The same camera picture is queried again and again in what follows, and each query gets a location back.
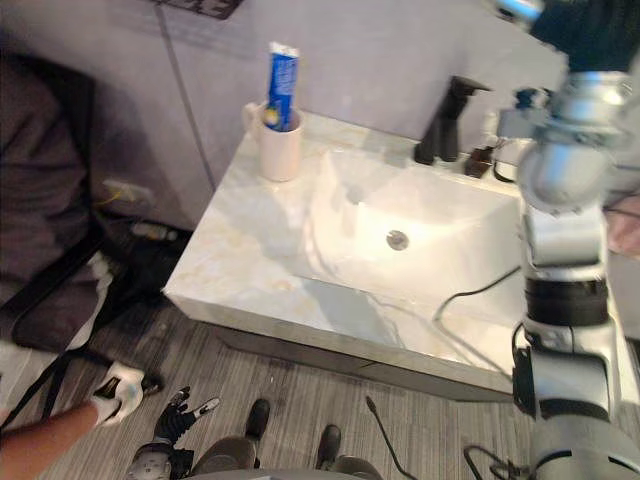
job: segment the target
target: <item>black faucet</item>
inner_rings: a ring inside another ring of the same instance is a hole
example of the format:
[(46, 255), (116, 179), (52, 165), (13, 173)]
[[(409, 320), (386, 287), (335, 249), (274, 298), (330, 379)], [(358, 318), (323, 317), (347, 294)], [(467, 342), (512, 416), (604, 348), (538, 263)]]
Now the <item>black faucet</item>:
[(415, 146), (413, 159), (431, 165), (435, 157), (445, 162), (458, 159), (458, 117), (467, 106), (469, 97), (477, 90), (491, 91), (489, 87), (464, 77), (451, 77), (447, 94), (440, 102), (431, 124), (422, 140)]

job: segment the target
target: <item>white mug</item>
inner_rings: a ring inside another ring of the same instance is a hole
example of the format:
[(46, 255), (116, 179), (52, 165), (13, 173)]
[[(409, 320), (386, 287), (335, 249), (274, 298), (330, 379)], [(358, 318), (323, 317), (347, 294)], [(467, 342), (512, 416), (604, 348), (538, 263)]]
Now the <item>white mug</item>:
[(242, 109), (244, 128), (256, 141), (260, 149), (260, 173), (276, 182), (295, 178), (300, 168), (300, 142), (302, 140), (303, 116), (299, 110), (292, 111), (292, 130), (277, 132), (264, 124), (265, 103), (248, 103)]

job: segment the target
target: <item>gray wall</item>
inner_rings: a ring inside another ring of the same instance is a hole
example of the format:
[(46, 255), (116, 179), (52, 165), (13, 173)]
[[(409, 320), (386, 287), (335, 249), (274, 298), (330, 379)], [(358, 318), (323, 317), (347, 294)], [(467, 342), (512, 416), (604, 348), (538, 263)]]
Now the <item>gray wall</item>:
[[(103, 193), (106, 177), (147, 186), (157, 205), (137, 213), (193, 227), (242, 138), (242, 105), (265, 96), (271, 40), (302, 52), (300, 107), (413, 138), (422, 134), (450, 75), (490, 85), (494, 91), (479, 94), (465, 113), (465, 148), (480, 141), (486, 109), (510, 105), (514, 89), (556, 86), (562, 56), (480, 4), (245, 0), (224, 22), (162, 7), (205, 159), (151, 2), (5, 1), (2, 27), (5, 45), (100, 80), (96, 192)], [(634, 121), (637, 128), (640, 109)], [(640, 164), (639, 156), (621, 161)], [(637, 185), (640, 174), (618, 183)]]

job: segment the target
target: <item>floor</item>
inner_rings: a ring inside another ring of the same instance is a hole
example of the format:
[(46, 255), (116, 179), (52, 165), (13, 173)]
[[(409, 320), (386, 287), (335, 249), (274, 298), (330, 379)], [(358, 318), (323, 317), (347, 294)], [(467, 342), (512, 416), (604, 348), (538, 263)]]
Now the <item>floor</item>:
[[(191, 321), (167, 304), (135, 307), (92, 342), (113, 358), (161, 372), (167, 388), (146, 399), (120, 426), (90, 433), (42, 479), (124, 478), (136, 449), (151, 439), (168, 398), (184, 385), (191, 386), (192, 406), (214, 395), (222, 399), (218, 410), (178, 444), (195, 450), (196, 458), (215, 440), (241, 433), (251, 404), (264, 397), (272, 405), (260, 450), (264, 468), (310, 468), (324, 426), (335, 423), (343, 432), (342, 453), (363, 457), (386, 479), (400, 480), (365, 395), (377, 403), (400, 462), (420, 479), (471, 479), (462, 457), (468, 443), (482, 444), (515, 463), (527, 457), (532, 424), (511, 405), (456, 403), (232, 350), (215, 338), (209, 325)], [(102, 374), (75, 361), (56, 409), (81, 401)], [(39, 402), (34, 399), (18, 422), (36, 418)], [(640, 408), (623, 406), (619, 423), (640, 443)], [(482, 468), (489, 478), (486, 462)]]

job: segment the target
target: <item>blue toothpaste tube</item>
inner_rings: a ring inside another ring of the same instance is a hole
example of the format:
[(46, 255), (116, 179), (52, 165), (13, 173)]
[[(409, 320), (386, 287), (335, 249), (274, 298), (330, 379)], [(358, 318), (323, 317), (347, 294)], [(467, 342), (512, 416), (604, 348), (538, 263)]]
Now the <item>blue toothpaste tube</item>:
[(269, 99), (264, 111), (264, 123), (278, 132), (288, 132), (293, 121), (293, 92), (298, 73), (298, 49), (276, 42), (271, 51), (271, 82)]

